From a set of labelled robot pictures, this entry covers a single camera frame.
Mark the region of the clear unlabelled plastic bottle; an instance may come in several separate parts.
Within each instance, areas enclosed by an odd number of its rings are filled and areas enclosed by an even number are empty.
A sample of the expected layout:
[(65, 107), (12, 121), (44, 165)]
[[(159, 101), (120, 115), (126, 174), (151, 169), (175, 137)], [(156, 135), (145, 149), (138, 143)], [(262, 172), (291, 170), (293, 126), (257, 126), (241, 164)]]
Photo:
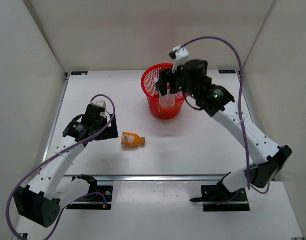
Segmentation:
[(162, 108), (173, 107), (176, 102), (176, 97), (173, 93), (170, 93), (170, 89), (167, 89), (166, 95), (161, 95), (159, 92), (159, 104)]

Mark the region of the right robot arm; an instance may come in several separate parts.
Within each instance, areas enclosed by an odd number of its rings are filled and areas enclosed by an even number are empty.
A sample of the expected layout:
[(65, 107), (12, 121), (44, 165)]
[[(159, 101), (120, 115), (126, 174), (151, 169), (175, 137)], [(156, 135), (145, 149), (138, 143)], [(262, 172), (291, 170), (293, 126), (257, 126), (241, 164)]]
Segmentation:
[(206, 61), (172, 68), (149, 68), (140, 89), (104, 82), (117, 99), (121, 141), (89, 143), (78, 168), (89, 174), (223, 173), (221, 191), (264, 188), (292, 150), (269, 139), (239, 110), (229, 91), (207, 76)]

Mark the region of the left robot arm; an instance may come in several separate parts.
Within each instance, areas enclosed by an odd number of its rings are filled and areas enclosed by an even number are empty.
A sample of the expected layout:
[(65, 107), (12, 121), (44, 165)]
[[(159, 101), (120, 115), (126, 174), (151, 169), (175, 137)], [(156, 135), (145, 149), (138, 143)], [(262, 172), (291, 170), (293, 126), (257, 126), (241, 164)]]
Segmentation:
[(116, 118), (112, 114), (106, 115), (106, 102), (100, 100), (88, 104), (85, 113), (74, 117), (62, 132), (55, 159), (41, 167), (25, 187), (15, 189), (13, 199), (18, 213), (47, 228), (64, 207), (84, 195), (94, 196), (97, 181), (90, 175), (80, 174), (64, 186), (58, 185), (90, 141), (117, 137)]

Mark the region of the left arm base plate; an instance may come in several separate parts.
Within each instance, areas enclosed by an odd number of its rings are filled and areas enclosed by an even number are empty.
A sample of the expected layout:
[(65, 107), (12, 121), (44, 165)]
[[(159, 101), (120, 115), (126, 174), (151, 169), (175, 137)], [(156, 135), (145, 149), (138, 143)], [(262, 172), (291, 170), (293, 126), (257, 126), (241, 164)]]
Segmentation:
[(72, 181), (84, 180), (89, 183), (88, 196), (82, 196), (66, 207), (70, 210), (111, 210), (113, 182), (102, 182), (89, 175), (73, 176)]

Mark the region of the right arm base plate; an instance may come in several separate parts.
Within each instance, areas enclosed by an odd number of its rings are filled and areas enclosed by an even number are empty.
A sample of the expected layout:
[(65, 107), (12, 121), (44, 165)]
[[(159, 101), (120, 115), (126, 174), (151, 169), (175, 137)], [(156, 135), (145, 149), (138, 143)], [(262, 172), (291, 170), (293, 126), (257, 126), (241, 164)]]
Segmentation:
[(201, 185), (201, 196), (193, 197), (192, 203), (202, 203), (204, 212), (247, 212), (250, 206), (245, 188), (229, 192), (221, 178), (216, 184)]

